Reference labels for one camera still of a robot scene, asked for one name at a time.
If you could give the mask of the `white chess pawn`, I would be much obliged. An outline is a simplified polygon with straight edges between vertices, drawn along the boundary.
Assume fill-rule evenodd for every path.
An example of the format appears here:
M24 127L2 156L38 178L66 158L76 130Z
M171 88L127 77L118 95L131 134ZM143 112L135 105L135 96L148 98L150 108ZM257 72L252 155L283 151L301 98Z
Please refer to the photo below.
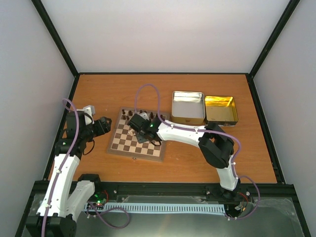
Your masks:
M135 135L135 131L134 130L129 130L128 131L128 135L129 136L134 136Z

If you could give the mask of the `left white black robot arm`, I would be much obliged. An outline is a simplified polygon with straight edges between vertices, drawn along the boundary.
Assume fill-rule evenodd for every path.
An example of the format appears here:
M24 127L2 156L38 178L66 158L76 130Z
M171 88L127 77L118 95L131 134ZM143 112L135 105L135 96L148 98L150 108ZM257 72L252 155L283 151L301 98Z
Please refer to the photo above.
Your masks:
M75 171L84 150L96 137L111 130L112 120L93 119L94 112L86 107L66 116L66 127L54 149L54 167L47 191L36 214L26 221L33 237L73 237L77 219L89 198L99 198L103 187L97 174L82 175L73 192L70 191Z

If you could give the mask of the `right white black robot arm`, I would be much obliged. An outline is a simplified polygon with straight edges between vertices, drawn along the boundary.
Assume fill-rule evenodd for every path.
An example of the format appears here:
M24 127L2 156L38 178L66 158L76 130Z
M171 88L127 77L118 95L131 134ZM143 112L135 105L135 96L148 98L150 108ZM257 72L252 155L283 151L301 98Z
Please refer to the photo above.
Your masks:
M236 174L234 151L237 139L225 133L219 125L209 122L205 126L190 126L163 120L149 119L145 113L134 114L127 125L134 130L139 143L150 142L161 146L162 142L175 141L200 149L206 162L216 168L220 187L215 195L224 200L237 198L240 179Z

